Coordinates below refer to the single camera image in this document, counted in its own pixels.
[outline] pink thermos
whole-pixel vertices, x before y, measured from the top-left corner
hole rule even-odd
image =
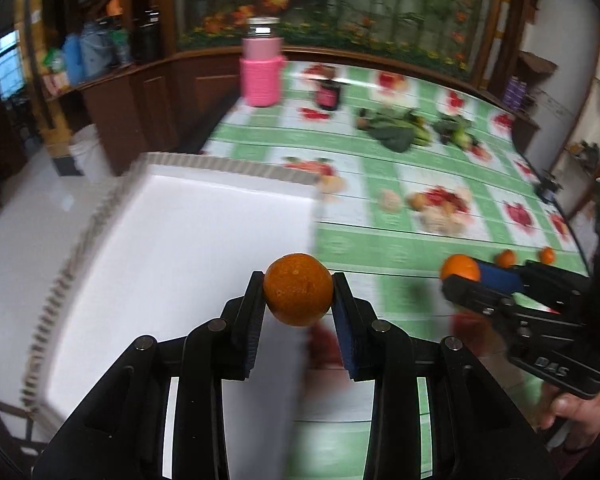
[[[242,40],[240,78],[242,97],[249,106],[271,106],[282,98],[280,71],[286,57],[280,54],[282,38],[273,33],[278,18],[249,18],[249,33]]]

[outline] white bucket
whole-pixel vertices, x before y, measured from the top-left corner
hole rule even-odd
[[[89,182],[100,182],[113,176],[95,124],[89,124],[75,133],[69,143],[69,153],[74,158],[76,168]]]

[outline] metal screw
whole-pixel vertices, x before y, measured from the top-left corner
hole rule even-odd
[[[522,337],[531,337],[531,330],[526,326],[521,326],[518,329],[518,335]]]
[[[150,335],[141,335],[134,341],[136,350],[147,350],[148,348],[151,348],[152,344],[154,344],[154,338]]]
[[[222,332],[226,328],[226,321],[221,317],[216,317],[212,319],[206,324],[206,327],[211,330],[211,332]]]
[[[371,322],[371,328],[376,332],[387,332],[391,328],[391,323],[384,319],[375,319]]]
[[[447,337],[445,339],[445,345],[447,348],[452,350],[459,350],[462,348],[462,341],[460,341],[457,337]]]

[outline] hand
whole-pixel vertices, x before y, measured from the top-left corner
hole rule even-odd
[[[538,423],[543,430],[550,428],[557,416],[574,421],[564,441],[564,447],[569,451],[589,447],[600,434],[600,392],[591,400],[583,400],[561,394],[557,386],[543,383],[538,412]]]

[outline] table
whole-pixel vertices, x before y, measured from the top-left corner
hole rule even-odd
[[[277,106],[251,108],[239,100],[213,131],[204,152],[273,164],[328,164],[326,172],[339,176],[344,188],[320,204],[313,254],[330,270],[344,271],[353,294],[369,300],[379,317],[419,338],[439,341],[448,335],[455,311],[442,297],[437,276],[442,262],[455,253],[491,261],[511,248],[522,262],[537,260],[538,249],[550,246],[556,266],[586,274],[560,212],[535,196],[538,180],[510,140],[510,114],[427,81],[336,66],[336,80],[346,84],[339,110],[325,120],[305,119],[302,108],[316,109],[315,81],[306,76],[311,67],[308,62],[288,63],[283,101]],[[478,158],[437,139],[426,148],[394,153],[354,125],[360,108],[382,104],[416,108],[427,121],[441,113],[461,114],[474,122],[469,132],[489,155]],[[405,196],[434,186],[470,190],[471,222],[461,237],[428,232],[420,213],[408,207],[390,214],[378,206],[384,189]],[[523,208],[531,225],[517,224],[511,208]],[[538,307],[529,298],[519,300]],[[333,329],[329,316],[322,323]],[[496,347],[482,362],[528,415],[541,381],[508,364],[502,347]],[[332,383],[343,372],[316,371]],[[424,380],[418,387],[425,477],[431,470],[429,407]],[[321,399],[305,396],[296,416],[288,477],[362,478],[372,396],[371,383],[334,386]]]

